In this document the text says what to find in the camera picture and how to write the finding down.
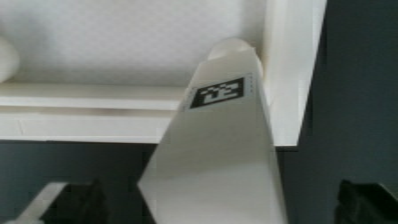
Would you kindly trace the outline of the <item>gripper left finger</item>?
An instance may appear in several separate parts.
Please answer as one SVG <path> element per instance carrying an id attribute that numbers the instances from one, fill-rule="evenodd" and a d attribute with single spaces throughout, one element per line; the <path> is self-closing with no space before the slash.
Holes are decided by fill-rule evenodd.
<path id="1" fill-rule="evenodd" d="M 11 224 L 109 224 L 102 182 L 50 182 Z"/>

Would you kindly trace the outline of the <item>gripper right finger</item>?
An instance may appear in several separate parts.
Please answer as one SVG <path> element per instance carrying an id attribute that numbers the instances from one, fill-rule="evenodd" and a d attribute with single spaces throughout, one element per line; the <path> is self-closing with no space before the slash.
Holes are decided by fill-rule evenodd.
<path id="1" fill-rule="evenodd" d="M 335 224 L 398 224 L 398 184 L 342 181 Z"/>

